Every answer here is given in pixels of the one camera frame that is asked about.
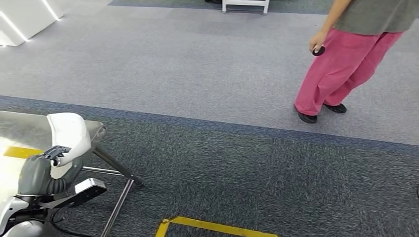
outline pink pants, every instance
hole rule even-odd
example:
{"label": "pink pants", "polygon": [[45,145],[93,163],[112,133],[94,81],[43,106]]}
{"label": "pink pants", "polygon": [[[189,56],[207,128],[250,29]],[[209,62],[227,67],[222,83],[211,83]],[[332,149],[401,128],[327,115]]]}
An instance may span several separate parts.
{"label": "pink pants", "polygon": [[317,115],[323,104],[336,106],[370,79],[385,53],[402,33],[357,35],[332,29],[325,40],[326,52],[314,59],[295,100],[297,110]]}

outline gray shirt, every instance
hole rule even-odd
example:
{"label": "gray shirt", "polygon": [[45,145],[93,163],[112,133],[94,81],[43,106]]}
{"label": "gray shirt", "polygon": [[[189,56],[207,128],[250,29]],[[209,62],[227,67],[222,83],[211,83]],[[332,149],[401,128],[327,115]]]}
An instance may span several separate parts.
{"label": "gray shirt", "polygon": [[419,13],[419,0],[352,0],[335,28],[362,35],[408,30]]}

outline white robot part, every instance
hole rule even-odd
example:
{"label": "white robot part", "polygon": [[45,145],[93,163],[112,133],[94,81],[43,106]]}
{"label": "white robot part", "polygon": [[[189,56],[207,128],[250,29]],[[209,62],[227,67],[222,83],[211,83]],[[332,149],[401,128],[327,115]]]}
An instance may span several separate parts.
{"label": "white robot part", "polygon": [[39,221],[25,221],[12,227],[3,237],[39,237],[43,231],[43,224]]}
{"label": "white robot part", "polygon": [[71,148],[70,152],[64,154],[64,157],[57,159],[55,167],[64,166],[90,150],[90,135],[80,115],[59,113],[50,114],[47,118],[51,126],[52,145]]}
{"label": "white robot part", "polygon": [[6,198],[0,205],[0,236],[6,229],[9,218],[16,212],[25,209],[29,206],[29,203],[20,200],[16,197]]}

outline table leg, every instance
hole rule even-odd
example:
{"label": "table leg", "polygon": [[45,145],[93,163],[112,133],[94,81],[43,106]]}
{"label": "table leg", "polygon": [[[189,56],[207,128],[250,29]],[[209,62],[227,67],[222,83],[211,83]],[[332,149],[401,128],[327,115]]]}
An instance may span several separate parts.
{"label": "table leg", "polygon": [[107,237],[111,231],[111,228],[119,214],[119,211],[121,210],[122,204],[125,201],[126,196],[128,195],[129,191],[131,190],[132,184],[134,183],[134,180],[128,179],[128,181],[125,184],[124,190],[122,191],[121,195],[119,196],[118,202],[114,207],[114,210],[112,210],[111,217],[109,218],[108,222],[106,223],[105,229],[103,230],[100,237]]}
{"label": "table leg", "polygon": [[125,177],[125,175],[121,174],[119,171],[111,170],[111,169],[100,169],[100,168],[84,166],[82,170],[83,171],[88,171],[88,172],[100,173],[100,174],[109,174],[109,175],[116,175],[116,176]]}
{"label": "table leg", "polygon": [[130,170],[128,170],[125,166],[120,164],[117,160],[115,160],[115,158],[113,158],[110,154],[108,154],[106,151],[104,151],[100,147],[96,147],[93,150],[93,154],[95,154],[96,156],[104,160],[110,166],[112,166],[121,174],[123,174],[126,178],[134,180],[134,183],[136,185],[143,186],[143,182],[138,177],[134,176]]}

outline hand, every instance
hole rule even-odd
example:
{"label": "hand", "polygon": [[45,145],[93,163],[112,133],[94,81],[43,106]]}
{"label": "hand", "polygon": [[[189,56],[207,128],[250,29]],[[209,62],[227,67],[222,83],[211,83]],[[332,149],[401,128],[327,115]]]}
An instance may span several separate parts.
{"label": "hand", "polygon": [[327,33],[319,31],[317,34],[313,36],[310,40],[310,53],[313,50],[317,53],[319,52],[320,48],[322,47],[323,43],[325,42]]}

